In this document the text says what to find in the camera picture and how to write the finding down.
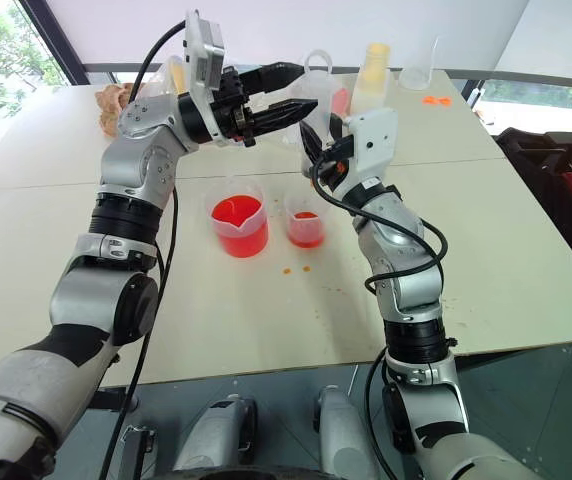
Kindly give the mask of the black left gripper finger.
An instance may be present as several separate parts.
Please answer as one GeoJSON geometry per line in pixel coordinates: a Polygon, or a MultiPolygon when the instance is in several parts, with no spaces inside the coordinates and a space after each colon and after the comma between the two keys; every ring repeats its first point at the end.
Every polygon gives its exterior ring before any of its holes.
{"type": "Polygon", "coordinates": [[[286,99],[271,104],[267,109],[252,115],[253,134],[269,134],[286,129],[304,120],[316,107],[316,99],[286,99]]]}
{"type": "Polygon", "coordinates": [[[291,62],[275,62],[258,70],[259,91],[271,93],[286,88],[305,73],[303,65],[291,62]]]}

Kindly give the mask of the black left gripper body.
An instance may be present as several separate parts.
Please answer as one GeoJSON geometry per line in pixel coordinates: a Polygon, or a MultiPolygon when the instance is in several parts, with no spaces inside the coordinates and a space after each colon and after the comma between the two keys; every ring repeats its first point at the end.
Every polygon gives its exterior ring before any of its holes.
{"type": "Polygon", "coordinates": [[[261,68],[244,73],[235,67],[224,68],[219,89],[213,93],[213,114],[226,139],[242,142],[245,147],[256,144],[264,112],[253,111],[249,102],[252,95],[261,92],[261,87],[261,68]]]}

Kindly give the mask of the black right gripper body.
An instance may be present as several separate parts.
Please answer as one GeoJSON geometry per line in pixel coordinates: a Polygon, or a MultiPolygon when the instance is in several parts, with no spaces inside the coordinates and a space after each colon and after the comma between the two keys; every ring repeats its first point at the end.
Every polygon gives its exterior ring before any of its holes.
{"type": "Polygon", "coordinates": [[[327,187],[331,193],[348,193],[356,185],[350,176],[355,168],[355,139],[352,134],[336,140],[331,146],[319,150],[315,159],[315,191],[327,187]]]}

